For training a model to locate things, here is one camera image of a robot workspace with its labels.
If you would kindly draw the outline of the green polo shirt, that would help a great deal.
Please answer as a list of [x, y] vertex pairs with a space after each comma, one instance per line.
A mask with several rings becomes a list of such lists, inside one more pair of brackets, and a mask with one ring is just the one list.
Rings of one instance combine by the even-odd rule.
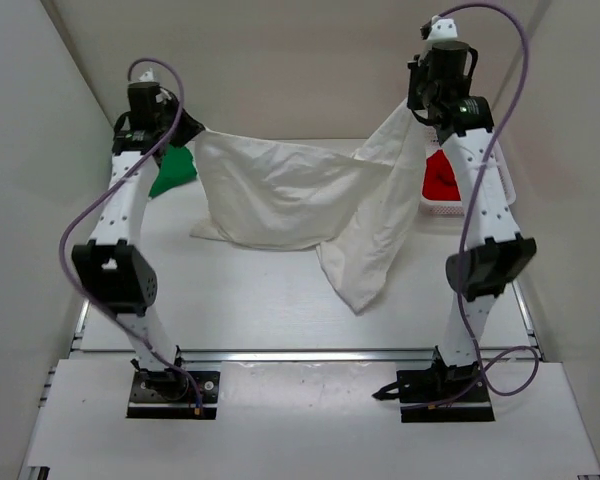
[[159, 174], [149, 191], [149, 198], [155, 199], [171, 189], [195, 181], [197, 177], [192, 152], [187, 147], [169, 146], [162, 158]]

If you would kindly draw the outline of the white t shirt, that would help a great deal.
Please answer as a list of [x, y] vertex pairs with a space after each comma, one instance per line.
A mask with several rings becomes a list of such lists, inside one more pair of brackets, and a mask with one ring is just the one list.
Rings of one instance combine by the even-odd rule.
[[208, 215], [194, 237], [254, 249], [313, 247], [355, 313], [382, 291], [416, 216], [424, 128], [399, 104], [352, 154], [205, 131], [194, 161]]

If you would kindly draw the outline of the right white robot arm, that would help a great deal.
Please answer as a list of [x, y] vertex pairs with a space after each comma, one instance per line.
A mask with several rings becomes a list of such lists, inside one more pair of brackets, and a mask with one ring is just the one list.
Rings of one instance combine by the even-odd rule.
[[411, 380], [397, 380], [373, 397], [394, 400], [402, 392], [425, 399], [426, 407], [448, 405], [476, 385], [488, 387], [489, 366], [479, 337], [498, 297], [537, 252], [522, 235], [503, 190], [493, 152], [498, 129], [488, 101], [470, 93], [478, 52], [458, 40], [443, 40], [409, 63], [408, 108], [435, 129], [459, 191], [464, 224], [456, 254], [446, 261], [455, 299], [443, 343], [431, 366]]

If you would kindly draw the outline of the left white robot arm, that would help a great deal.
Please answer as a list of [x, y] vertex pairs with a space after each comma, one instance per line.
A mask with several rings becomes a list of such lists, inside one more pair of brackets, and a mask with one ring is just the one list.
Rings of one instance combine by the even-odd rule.
[[114, 127], [111, 193], [89, 239], [73, 246], [71, 260], [91, 300], [127, 335], [141, 381], [167, 400], [198, 402], [199, 387], [183, 369], [180, 349], [157, 314], [157, 274], [140, 250], [166, 134], [181, 124], [179, 103], [155, 80], [130, 83], [127, 97], [129, 109]]

